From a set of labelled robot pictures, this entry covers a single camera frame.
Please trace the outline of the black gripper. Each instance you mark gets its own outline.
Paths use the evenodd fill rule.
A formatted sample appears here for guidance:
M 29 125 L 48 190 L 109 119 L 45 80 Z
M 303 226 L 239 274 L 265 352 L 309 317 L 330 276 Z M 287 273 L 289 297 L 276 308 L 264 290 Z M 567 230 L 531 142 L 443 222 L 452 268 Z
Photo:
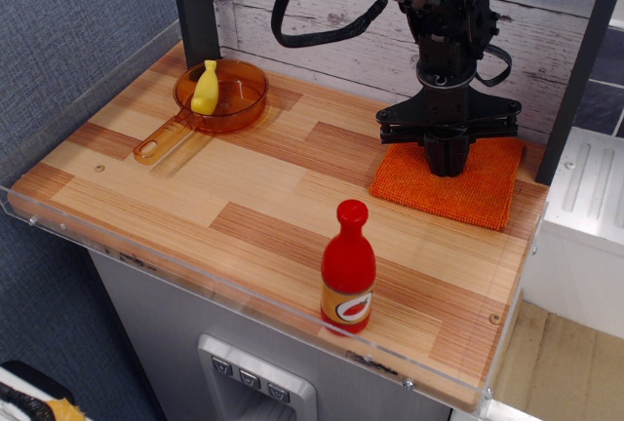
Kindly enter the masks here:
M 458 176 L 470 141 L 515 136 L 521 110 L 514 99 L 487 95 L 468 84 L 450 89 L 424 86 L 415 96 L 378 111 L 376 121 L 383 143 L 424 142 L 431 173 Z

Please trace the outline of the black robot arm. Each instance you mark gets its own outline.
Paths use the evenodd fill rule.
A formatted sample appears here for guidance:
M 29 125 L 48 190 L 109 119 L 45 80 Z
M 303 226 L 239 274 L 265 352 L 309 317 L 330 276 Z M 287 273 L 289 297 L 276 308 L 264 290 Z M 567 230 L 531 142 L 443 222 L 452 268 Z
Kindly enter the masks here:
M 432 174 L 458 176 L 477 139 L 518 132 L 518 101 L 471 86 L 486 54 L 512 62 L 490 43 L 499 32 L 499 15 L 489 0 L 392 1 L 406 15 L 418 47 L 416 77 L 422 88 L 377 113 L 380 138 L 384 143 L 415 142 L 424 148 Z

